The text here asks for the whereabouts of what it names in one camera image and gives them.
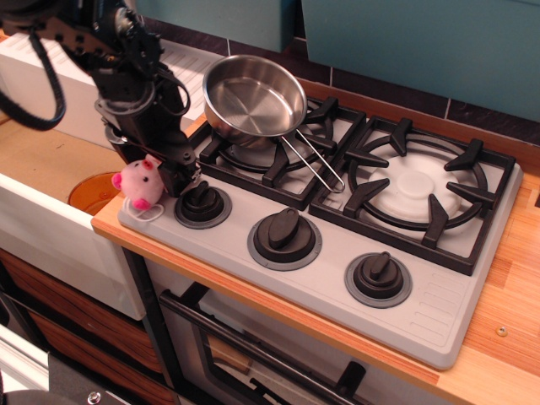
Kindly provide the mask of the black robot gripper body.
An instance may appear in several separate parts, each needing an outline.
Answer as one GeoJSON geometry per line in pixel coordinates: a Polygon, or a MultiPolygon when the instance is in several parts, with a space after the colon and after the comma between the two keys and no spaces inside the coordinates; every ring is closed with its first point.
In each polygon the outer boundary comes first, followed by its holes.
{"type": "Polygon", "coordinates": [[[98,85],[96,110],[106,125],[106,137],[126,163],[150,154],[172,169],[193,169],[195,156],[181,130],[181,118],[191,106],[183,100],[185,86],[177,79],[98,85]]]}

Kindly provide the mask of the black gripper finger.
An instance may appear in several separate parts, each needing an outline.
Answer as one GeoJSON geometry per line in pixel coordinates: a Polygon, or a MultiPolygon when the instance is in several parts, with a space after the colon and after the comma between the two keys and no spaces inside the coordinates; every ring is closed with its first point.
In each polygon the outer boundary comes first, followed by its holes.
{"type": "Polygon", "coordinates": [[[198,163],[180,165],[175,162],[164,162],[159,166],[159,175],[164,183],[165,192],[170,197],[179,197],[201,175],[201,169],[198,163]]]}

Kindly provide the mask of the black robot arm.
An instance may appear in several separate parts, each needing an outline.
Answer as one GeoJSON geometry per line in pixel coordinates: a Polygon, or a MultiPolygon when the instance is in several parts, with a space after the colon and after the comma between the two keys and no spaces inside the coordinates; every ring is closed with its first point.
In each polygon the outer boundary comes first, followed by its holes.
{"type": "Polygon", "coordinates": [[[179,197],[197,179],[196,157],[181,130],[181,118],[191,106],[186,86],[161,62],[159,35],[148,31],[125,2],[3,1],[1,26],[28,35],[55,101],[52,117],[44,118],[3,94],[2,112],[37,131],[60,123],[67,110],[65,95],[42,44],[55,41],[94,81],[105,135],[125,162],[145,154],[157,158],[171,197],[179,197]]]}

